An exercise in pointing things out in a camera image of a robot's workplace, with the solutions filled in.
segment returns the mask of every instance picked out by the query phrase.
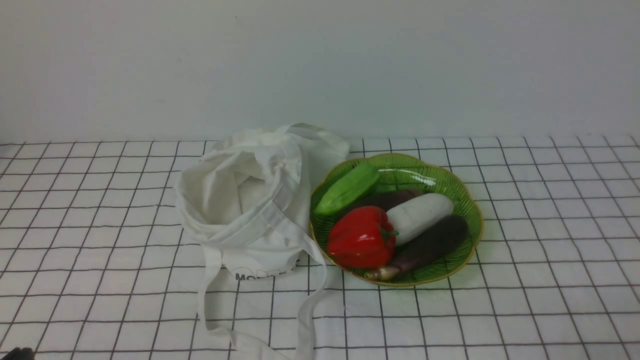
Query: purple eggplant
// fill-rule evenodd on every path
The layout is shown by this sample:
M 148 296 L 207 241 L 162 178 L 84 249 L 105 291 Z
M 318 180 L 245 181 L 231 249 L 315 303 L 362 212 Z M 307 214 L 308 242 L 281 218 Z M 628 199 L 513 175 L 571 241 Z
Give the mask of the purple eggplant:
M 384 281 L 432 264 L 456 250 L 468 234 L 469 226 L 463 217 L 446 216 L 409 241 L 389 264 L 368 271 L 364 276 L 369 280 Z
M 394 190 L 392 192 L 377 193 L 375 195 L 363 197 L 360 200 L 354 201 L 343 212 L 340 213 L 338 218 L 342 218 L 347 215 L 351 210 L 361 208 L 362 206 L 377 206 L 384 211 L 388 211 L 403 202 L 409 201 L 414 197 L 426 194 L 427 191 L 420 188 L 409 188 L 404 190 Z

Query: tote bag strap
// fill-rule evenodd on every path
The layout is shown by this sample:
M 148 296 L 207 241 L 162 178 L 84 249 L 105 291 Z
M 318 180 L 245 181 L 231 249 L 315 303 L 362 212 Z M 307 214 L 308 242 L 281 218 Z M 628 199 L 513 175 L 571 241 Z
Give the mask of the tote bag strap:
M 314 327 L 314 308 L 322 296 L 326 286 L 327 267 L 323 253 L 318 245 L 306 234 L 306 232 L 287 218 L 275 203 L 269 205 L 272 211 L 268 211 L 267 222 L 282 236 L 292 241 L 298 241 L 298 245 L 306 251 L 314 260 L 322 266 L 322 285 L 305 299 L 298 310 L 298 346 L 294 360 L 313 359 L 316 331 Z
M 243 359 L 260 359 L 260 360 L 288 360 L 282 354 L 276 352 L 267 344 L 249 336 L 242 332 L 233 331 L 224 327 L 218 327 L 213 330 L 207 328 L 207 319 L 205 316 L 205 294 L 210 283 L 215 280 L 222 266 L 222 254 L 220 250 L 204 245 L 205 256 L 205 275 L 198 290 L 198 317 L 207 334 L 212 338 L 219 340 L 229 340 L 234 349 L 243 354 Z
M 269 211 L 264 212 L 264 220 L 269 223 L 275 231 L 291 241 L 299 241 L 299 246 L 306 251 L 314 260 L 316 260 L 323 269 L 322 285 L 307 297 L 298 310 L 298 346 L 294 360 L 311 360 L 313 359 L 316 332 L 314 328 L 313 313 L 316 304 L 322 296 L 322 292 L 326 286 L 327 267 L 323 254 L 318 245 L 293 221 L 287 218 L 280 208 L 273 202 L 269 202 Z M 222 267 L 222 253 L 213 247 L 203 245 L 205 256 L 205 275 L 200 284 L 198 291 L 198 316 L 202 322 L 204 329 L 207 329 L 207 320 L 205 315 L 205 294 L 210 283 L 215 280 Z M 260 360 L 288 360 L 282 354 L 279 354 L 272 348 L 268 347 L 264 342 L 243 334 L 218 327 L 208 330 L 207 333 L 216 339 L 228 339 L 234 349 L 243 353 L 252 359 Z

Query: eggplant stem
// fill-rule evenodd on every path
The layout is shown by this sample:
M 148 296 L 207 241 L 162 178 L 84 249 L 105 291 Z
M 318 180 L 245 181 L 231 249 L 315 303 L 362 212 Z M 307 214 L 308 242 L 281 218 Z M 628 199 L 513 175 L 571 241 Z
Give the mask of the eggplant stem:
M 393 265 L 383 266 L 376 270 L 370 270 L 364 273 L 364 277 L 367 280 L 379 281 L 389 280 L 396 276 L 400 272 L 400 268 Z

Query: canvas tote bag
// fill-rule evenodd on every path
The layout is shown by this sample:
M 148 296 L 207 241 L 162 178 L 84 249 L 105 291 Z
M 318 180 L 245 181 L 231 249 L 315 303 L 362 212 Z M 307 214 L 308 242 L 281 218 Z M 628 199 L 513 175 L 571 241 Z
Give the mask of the canvas tote bag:
M 290 272 L 300 253 L 307 252 L 322 265 L 324 280 L 298 311 L 295 360 L 312 359 L 312 315 L 327 270 L 320 248 L 307 235 L 311 189 L 348 152 L 343 139 L 306 124 L 241 131 L 216 143 L 176 182 L 182 224 L 205 256 L 197 299 L 200 321 L 210 336 L 229 339 L 247 359 L 286 360 L 253 336 L 207 328 L 207 287 L 222 265 L 236 279 L 258 279 Z

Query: cucumber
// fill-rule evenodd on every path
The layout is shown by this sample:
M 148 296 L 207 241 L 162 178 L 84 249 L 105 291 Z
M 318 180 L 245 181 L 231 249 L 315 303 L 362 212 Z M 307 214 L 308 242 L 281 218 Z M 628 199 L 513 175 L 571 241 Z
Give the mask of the cucumber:
M 335 215 L 339 213 L 368 193 L 379 178 L 380 173 L 375 166 L 369 163 L 359 164 L 331 185 L 318 202 L 314 214 Z

